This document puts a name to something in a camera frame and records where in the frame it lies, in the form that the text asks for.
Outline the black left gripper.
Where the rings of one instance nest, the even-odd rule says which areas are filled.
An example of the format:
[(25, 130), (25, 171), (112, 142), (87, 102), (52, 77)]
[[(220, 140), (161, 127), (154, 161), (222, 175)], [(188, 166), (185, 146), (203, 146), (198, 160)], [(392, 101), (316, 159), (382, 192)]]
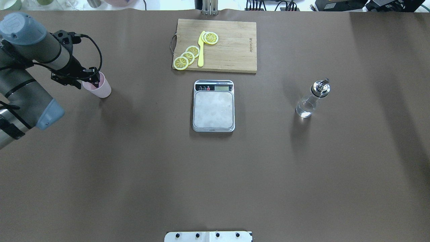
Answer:
[(86, 69), (72, 56), (65, 67), (51, 73), (51, 80), (64, 86), (99, 88), (100, 74), (96, 67)]

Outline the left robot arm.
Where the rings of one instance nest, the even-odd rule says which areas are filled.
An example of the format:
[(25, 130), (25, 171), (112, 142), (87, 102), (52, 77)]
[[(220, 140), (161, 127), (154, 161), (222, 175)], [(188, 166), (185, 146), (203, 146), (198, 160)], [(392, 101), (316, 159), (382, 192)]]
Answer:
[(27, 71), (35, 65), (51, 72), (51, 80), (82, 88), (95, 88), (104, 81), (100, 67), (85, 68), (73, 56), (73, 46), (86, 34), (59, 30), (55, 33), (24, 12), (11, 12), (1, 21), (0, 92), (1, 147), (22, 138), (34, 127), (45, 130), (65, 111)]

